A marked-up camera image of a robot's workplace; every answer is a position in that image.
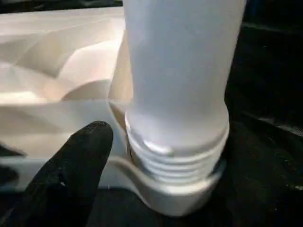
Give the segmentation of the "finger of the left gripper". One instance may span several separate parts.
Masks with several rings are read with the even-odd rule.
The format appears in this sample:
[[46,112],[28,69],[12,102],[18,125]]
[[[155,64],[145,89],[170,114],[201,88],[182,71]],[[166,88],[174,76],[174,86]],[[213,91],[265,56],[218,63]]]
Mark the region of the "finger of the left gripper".
[[3,142],[0,142],[0,156],[1,157],[26,157],[27,153],[20,149],[12,148]]
[[19,182],[19,172],[9,166],[0,166],[0,189],[15,190]]

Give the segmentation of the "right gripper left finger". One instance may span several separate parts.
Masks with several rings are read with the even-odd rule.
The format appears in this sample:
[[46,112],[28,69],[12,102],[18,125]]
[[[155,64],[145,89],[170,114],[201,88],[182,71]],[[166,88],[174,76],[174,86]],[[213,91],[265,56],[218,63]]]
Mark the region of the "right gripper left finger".
[[113,145],[113,130],[94,121],[73,133],[41,167],[2,227],[84,227]]

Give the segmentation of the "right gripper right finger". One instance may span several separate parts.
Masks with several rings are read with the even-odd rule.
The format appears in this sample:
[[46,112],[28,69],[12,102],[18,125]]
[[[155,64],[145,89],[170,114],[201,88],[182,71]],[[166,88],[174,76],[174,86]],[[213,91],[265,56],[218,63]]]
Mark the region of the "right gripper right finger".
[[231,123],[218,184],[218,227],[303,224],[303,138],[251,118]]

